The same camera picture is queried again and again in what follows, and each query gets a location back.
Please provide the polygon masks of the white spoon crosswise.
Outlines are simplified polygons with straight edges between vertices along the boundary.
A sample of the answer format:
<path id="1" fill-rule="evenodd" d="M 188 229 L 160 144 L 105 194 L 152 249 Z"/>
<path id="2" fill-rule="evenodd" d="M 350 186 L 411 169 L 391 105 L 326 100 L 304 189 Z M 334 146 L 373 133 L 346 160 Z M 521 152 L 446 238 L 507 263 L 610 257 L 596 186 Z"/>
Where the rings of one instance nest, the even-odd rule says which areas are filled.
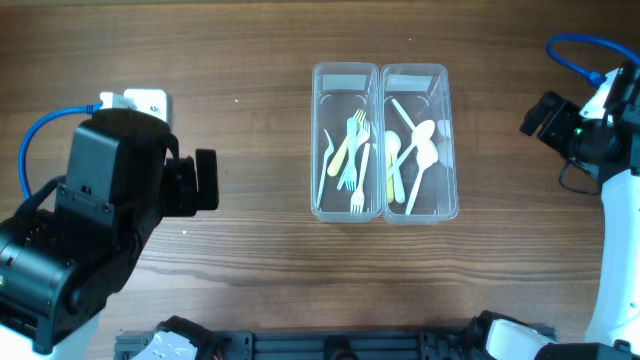
<path id="1" fill-rule="evenodd" d="M 428 119 L 428 120 L 422 121 L 418 125 L 415 125 L 414 122 L 409 117 L 408 113 L 404 110 L 404 108 L 400 105 L 400 103 L 396 99 L 392 99 L 391 102 L 394 105 L 397 112 L 399 113 L 399 115 L 401 116 L 401 118 L 412 130 L 410 145 L 397 159 L 397 164 L 400 165 L 401 163 L 404 162 L 404 160 L 408 157 L 409 153 L 414 148 L 418 149 L 418 146 L 420 144 L 424 143 L 426 140 L 431 140 L 435 132 L 436 124 L 433 120 Z"/>

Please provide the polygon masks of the yellow plastic fork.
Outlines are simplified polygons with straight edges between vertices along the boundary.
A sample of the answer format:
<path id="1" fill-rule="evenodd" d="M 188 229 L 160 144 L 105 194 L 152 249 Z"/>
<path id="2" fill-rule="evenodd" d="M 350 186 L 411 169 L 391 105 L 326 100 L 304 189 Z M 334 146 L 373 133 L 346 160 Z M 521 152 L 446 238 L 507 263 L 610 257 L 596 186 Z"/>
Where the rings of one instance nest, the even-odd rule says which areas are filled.
<path id="1" fill-rule="evenodd" d="M 359 132 L 363 127 L 363 121 L 366 119 L 366 112 L 363 109 L 358 109 L 354 113 L 353 117 L 357 120 L 357 123 L 358 123 L 357 132 Z M 329 176 L 336 177 L 338 175 L 342 167 L 342 164 L 344 162 L 344 159 L 346 157 L 347 151 L 348 151 L 348 139 L 344 138 L 343 142 L 341 143 L 340 147 L 336 151 L 333 159 L 331 160 L 328 166 L 327 174 Z"/>

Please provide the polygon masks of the white bent plastic fork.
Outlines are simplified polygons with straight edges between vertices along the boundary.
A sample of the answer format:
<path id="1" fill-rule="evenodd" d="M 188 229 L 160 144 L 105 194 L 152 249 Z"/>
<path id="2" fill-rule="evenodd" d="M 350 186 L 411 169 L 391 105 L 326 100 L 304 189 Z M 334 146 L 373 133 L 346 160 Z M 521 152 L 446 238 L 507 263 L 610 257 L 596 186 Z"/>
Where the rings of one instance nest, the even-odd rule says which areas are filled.
<path id="1" fill-rule="evenodd" d="M 324 133 L 327 139 L 327 148 L 325 149 L 325 152 L 323 155 L 323 164 L 321 168 L 321 176 L 320 176 L 320 181 L 318 186 L 318 194 L 317 194 L 317 200 L 316 200 L 316 205 L 318 208 L 321 207 L 329 158 L 334 153 L 334 150 L 335 150 L 335 147 L 331 139 L 331 136 L 329 135 L 329 132 L 327 130 L 324 130 Z"/>

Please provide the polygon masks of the pale blue plastic fork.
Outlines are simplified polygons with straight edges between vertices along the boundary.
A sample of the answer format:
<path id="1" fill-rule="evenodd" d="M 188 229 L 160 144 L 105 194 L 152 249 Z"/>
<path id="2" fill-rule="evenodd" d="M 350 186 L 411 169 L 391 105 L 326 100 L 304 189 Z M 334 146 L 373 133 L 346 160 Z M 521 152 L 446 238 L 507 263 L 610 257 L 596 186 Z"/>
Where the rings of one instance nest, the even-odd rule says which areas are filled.
<path id="1" fill-rule="evenodd" d="M 347 151 L 348 158 L 347 164 L 344 169 L 345 187 L 347 190 L 352 191 L 354 186 L 354 158 L 355 158 L 355 146 L 358 132 L 358 119 L 351 117 L 347 120 Z"/>

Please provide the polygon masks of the yellow plastic spoon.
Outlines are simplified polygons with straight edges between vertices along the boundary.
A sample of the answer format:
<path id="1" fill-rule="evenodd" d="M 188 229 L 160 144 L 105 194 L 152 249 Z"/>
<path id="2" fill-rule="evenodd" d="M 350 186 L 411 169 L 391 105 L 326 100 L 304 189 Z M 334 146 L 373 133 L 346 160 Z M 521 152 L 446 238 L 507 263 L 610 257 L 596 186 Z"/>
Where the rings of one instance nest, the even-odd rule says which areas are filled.
<path id="1" fill-rule="evenodd" d="M 386 163 L 386 170 L 389 170 L 392 167 L 392 156 L 388 150 L 385 151 L 385 163 Z M 388 204 L 391 204 L 395 199 L 392 177 L 388 177 L 386 180 L 386 196 L 387 196 Z"/>

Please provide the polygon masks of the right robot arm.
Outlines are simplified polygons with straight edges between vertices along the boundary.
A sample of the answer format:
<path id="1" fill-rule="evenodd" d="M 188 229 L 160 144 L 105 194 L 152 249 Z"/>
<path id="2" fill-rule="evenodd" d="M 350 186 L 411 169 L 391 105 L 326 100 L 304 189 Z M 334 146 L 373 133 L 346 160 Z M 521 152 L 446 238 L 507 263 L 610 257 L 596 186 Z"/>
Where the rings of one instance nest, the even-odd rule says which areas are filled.
<path id="1" fill-rule="evenodd" d="M 595 308 L 581 343 L 556 343 L 532 326 L 484 311 L 464 332 L 465 357 L 636 359 L 639 356 L 639 66 L 627 60 L 584 108 L 547 92 L 522 133 L 596 180 L 604 247 Z"/>

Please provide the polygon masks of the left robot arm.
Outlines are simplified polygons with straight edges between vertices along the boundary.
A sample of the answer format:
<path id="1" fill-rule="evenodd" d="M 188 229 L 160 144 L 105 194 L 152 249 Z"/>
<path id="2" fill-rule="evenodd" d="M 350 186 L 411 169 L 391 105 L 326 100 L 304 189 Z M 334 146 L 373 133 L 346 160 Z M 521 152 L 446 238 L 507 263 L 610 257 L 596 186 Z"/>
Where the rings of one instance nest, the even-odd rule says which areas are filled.
<path id="1" fill-rule="evenodd" d="M 1 325 L 37 355 L 98 315 L 165 217 L 219 206 L 217 154 L 179 155 L 170 126 L 99 110 L 74 133 L 65 175 L 1 223 Z"/>

